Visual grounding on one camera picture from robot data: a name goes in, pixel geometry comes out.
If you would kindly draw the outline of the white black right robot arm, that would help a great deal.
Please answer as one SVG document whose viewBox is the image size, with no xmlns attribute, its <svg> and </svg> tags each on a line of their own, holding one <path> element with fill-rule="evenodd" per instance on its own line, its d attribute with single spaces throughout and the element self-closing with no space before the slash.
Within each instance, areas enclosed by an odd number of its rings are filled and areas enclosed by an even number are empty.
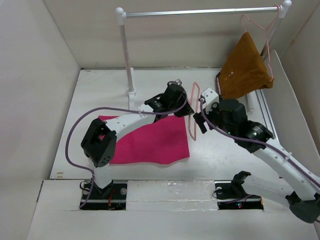
<svg viewBox="0 0 320 240">
<path fill-rule="evenodd" d="M 314 175 L 275 139 L 263 124 L 248 120 L 245 107 L 236 99 L 220 102 L 199 99 L 200 111 L 193 118 L 204 134 L 208 129 L 233 139 L 241 148 L 269 165 L 286 184 L 273 183 L 248 171 L 235 174 L 226 188 L 216 192 L 230 203 L 250 195 L 265 197 L 287 208 L 300 220 L 320 220 L 320 178 Z"/>
</svg>

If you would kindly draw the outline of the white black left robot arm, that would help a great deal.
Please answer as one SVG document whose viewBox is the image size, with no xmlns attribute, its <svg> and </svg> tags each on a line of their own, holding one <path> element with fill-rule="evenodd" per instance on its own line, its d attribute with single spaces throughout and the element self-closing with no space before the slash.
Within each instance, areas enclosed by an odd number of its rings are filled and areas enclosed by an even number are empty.
<svg viewBox="0 0 320 240">
<path fill-rule="evenodd" d="M 85 156 L 93 164 L 94 192 L 103 199 L 112 191 L 109 163 L 115 156 L 116 144 L 121 138 L 168 116 L 180 118 L 194 113 L 185 89 L 177 81 L 169 81 L 164 93 L 146 100 L 137 110 L 127 112 L 107 122 L 94 119 L 80 143 Z"/>
</svg>

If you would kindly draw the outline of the pink trousers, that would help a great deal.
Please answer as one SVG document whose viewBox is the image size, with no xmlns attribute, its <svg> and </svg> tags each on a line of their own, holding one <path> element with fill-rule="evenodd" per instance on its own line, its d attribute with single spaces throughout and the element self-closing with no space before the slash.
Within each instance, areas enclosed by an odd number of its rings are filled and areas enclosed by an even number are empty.
<svg viewBox="0 0 320 240">
<path fill-rule="evenodd" d="M 169 165 L 190 156 L 183 117 L 168 116 L 125 135 L 116 144 L 112 165 Z"/>
</svg>

